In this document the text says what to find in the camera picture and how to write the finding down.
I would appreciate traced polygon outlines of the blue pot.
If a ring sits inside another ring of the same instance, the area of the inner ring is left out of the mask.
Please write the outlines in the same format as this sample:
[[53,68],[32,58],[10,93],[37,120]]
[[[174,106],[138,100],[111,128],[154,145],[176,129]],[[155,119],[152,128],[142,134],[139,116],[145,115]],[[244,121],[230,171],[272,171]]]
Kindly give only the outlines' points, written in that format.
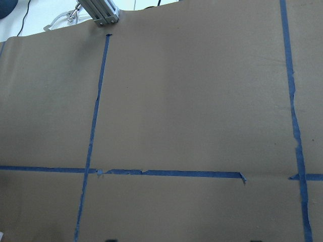
[[16,7],[18,0],[0,0],[0,19],[8,16]]

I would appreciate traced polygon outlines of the aluminium frame post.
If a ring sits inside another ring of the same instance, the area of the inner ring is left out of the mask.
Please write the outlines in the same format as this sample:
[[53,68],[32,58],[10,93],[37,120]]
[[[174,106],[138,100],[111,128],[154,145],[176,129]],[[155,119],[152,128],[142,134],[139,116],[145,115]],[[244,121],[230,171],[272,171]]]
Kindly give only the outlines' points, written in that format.
[[120,10],[112,0],[78,0],[98,27],[119,21]]

